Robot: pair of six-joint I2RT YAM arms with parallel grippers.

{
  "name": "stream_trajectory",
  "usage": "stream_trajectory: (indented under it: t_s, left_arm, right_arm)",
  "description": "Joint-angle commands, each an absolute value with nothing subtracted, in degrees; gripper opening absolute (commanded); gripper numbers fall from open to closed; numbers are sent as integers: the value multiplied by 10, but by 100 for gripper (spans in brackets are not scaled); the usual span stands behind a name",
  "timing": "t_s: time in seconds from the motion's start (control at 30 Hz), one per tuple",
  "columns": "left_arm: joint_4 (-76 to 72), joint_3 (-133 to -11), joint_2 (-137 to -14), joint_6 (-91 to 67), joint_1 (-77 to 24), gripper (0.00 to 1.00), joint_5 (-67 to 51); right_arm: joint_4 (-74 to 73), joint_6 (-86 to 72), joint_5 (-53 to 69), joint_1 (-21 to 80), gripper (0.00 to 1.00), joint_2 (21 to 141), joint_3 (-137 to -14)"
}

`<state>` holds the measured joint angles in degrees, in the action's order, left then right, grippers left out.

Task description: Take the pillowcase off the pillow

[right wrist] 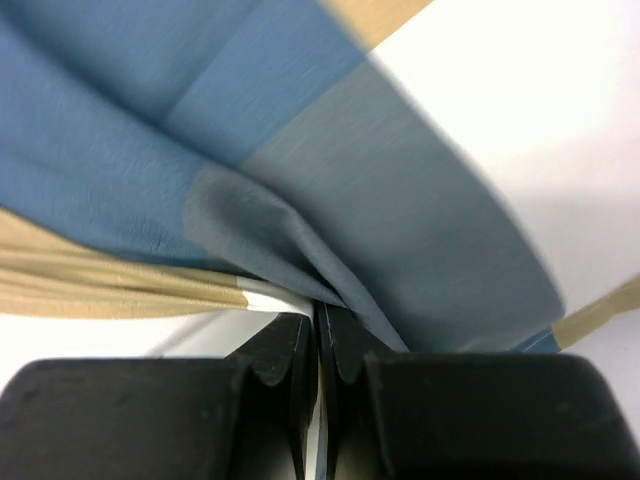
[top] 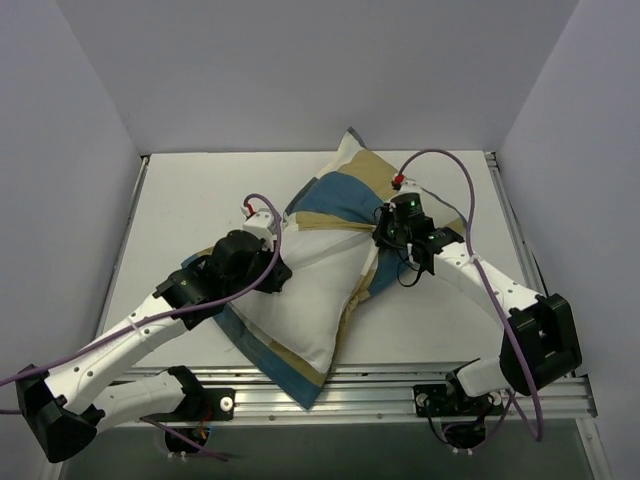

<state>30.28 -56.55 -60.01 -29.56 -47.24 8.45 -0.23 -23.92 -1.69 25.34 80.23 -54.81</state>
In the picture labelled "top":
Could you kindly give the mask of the checked blue beige pillowcase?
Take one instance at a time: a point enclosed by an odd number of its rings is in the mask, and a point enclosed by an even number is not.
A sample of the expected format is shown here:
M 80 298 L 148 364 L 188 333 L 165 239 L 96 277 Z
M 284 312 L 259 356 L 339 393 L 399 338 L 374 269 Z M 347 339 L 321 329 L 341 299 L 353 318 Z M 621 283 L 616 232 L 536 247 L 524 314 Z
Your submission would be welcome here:
M 354 130 L 343 136 L 334 159 L 312 177 L 284 211 L 284 231 L 353 230 L 375 228 L 374 212 L 393 194 L 396 167 L 367 149 Z M 325 373 L 274 340 L 263 338 L 249 321 L 236 314 L 232 303 L 215 321 L 234 346 L 300 407 L 309 410 L 317 401 L 338 349 L 343 344 L 356 309 L 392 286 L 407 266 L 399 254 L 377 250 L 373 240 L 359 281 L 340 316 L 334 355 Z

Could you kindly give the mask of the white pillow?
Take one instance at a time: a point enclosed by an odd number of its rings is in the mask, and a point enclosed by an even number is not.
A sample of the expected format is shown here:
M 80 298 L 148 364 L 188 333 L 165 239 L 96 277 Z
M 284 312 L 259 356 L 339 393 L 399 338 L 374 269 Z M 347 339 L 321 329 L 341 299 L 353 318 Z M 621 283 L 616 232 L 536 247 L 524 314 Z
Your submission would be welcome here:
M 287 228 L 281 258 L 292 277 L 279 293 L 252 291 L 234 301 L 233 309 L 263 338 L 325 373 L 334 355 L 341 313 L 371 245 L 369 231 Z

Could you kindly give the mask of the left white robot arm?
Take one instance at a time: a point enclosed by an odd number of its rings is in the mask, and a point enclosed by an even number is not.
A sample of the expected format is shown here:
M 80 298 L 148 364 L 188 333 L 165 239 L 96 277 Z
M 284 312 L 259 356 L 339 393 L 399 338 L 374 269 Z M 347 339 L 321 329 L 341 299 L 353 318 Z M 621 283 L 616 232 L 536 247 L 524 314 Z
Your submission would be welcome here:
M 280 256 L 281 233 L 233 230 L 208 253 L 172 272 L 107 333 L 50 367 L 30 365 L 15 379 L 19 410 L 51 463 L 65 461 L 114 426 L 161 415 L 194 420 L 207 395 L 186 366 L 120 384 L 118 378 L 165 343 L 257 290 L 277 293 L 291 271 Z

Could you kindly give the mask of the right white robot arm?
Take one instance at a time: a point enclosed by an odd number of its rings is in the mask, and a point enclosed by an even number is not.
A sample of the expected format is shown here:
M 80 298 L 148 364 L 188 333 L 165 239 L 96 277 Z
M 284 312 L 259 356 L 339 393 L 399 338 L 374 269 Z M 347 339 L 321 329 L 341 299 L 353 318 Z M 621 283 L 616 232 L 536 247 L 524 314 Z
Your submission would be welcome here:
M 529 396 L 578 368 L 582 353 L 569 302 L 523 286 L 473 254 L 449 227 L 427 216 L 416 193 L 401 193 L 379 208 L 375 244 L 398 252 L 418 276 L 428 273 L 456 287 L 502 331 L 499 353 L 454 371 L 444 400 L 464 413 L 480 397 L 511 390 Z

